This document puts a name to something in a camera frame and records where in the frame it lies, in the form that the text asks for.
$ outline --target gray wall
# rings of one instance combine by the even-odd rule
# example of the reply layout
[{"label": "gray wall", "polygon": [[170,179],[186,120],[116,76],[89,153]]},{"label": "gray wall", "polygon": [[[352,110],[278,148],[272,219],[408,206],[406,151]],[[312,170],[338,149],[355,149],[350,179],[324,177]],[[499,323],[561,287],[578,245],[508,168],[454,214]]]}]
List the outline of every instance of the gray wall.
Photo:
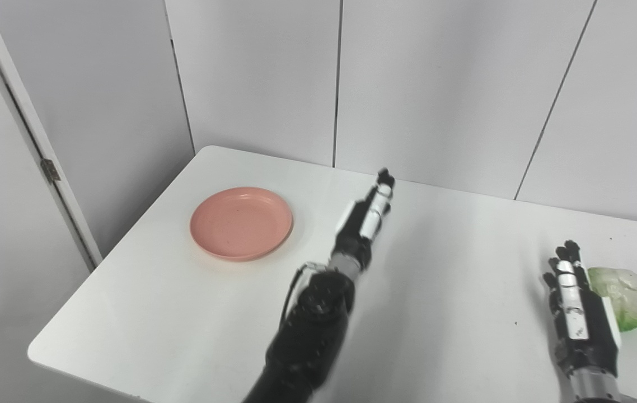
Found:
[{"label": "gray wall", "polygon": [[346,1],[336,167],[512,199],[591,5]]},{"label": "gray wall", "polygon": [[597,2],[518,199],[637,219],[637,2]]},{"label": "gray wall", "polygon": [[0,0],[0,32],[106,255],[193,157],[162,0]]},{"label": "gray wall", "polygon": [[191,135],[331,165],[339,0],[167,0]]},{"label": "gray wall", "polygon": [[89,270],[10,105],[0,81],[0,403],[129,402],[27,359]]}]

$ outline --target door hinge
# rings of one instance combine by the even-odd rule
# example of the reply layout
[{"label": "door hinge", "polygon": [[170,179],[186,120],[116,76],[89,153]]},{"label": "door hinge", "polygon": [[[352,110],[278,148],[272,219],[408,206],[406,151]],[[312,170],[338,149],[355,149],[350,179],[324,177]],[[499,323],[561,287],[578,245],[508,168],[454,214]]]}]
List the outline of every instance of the door hinge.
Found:
[{"label": "door hinge", "polygon": [[55,163],[51,159],[47,159],[47,158],[41,159],[40,167],[43,169],[45,178],[47,178],[48,181],[55,182],[60,180],[60,174],[57,173],[57,169],[55,168]]}]

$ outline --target silver cylinder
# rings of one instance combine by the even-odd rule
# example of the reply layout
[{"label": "silver cylinder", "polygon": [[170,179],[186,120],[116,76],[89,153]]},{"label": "silver cylinder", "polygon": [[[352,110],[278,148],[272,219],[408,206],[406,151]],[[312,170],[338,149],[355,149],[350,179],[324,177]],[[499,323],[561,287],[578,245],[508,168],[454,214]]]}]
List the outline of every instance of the silver cylinder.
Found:
[{"label": "silver cylinder", "polygon": [[585,399],[622,401],[615,376],[601,368],[576,369],[572,372],[570,383],[578,401]]},{"label": "silver cylinder", "polygon": [[343,253],[334,253],[331,256],[331,260],[329,260],[327,269],[342,273],[347,278],[350,278],[354,284],[356,284],[356,280],[361,275],[360,263],[354,257]]}]

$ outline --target green vegetable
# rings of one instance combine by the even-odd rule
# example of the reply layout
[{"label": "green vegetable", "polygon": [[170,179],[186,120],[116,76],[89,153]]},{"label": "green vegetable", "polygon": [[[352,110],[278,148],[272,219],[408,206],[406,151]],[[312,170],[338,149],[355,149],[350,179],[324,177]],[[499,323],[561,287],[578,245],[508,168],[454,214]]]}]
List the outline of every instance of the green vegetable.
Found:
[{"label": "green vegetable", "polygon": [[637,273],[626,269],[589,268],[590,286],[601,297],[610,297],[620,331],[637,327]]}]

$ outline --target table surface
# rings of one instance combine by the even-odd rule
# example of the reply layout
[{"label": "table surface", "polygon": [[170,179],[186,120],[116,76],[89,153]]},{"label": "table surface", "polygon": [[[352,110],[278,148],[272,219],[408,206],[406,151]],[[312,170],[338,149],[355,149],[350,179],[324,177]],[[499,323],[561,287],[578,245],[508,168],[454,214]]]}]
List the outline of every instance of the table surface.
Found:
[{"label": "table surface", "polygon": [[[346,205],[373,182],[204,148],[30,344],[30,359],[154,403],[241,401],[294,270],[326,262]],[[218,260],[190,237],[196,205],[234,186],[270,189],[294,214],[285,243],[254,262]],[[637,272],[637,222],[398,181],[344,349],[313,403],[572,402],[540,277],[566,239],[588,266]],[[622,339],[621,392],[637,397],[637,329]]]}]

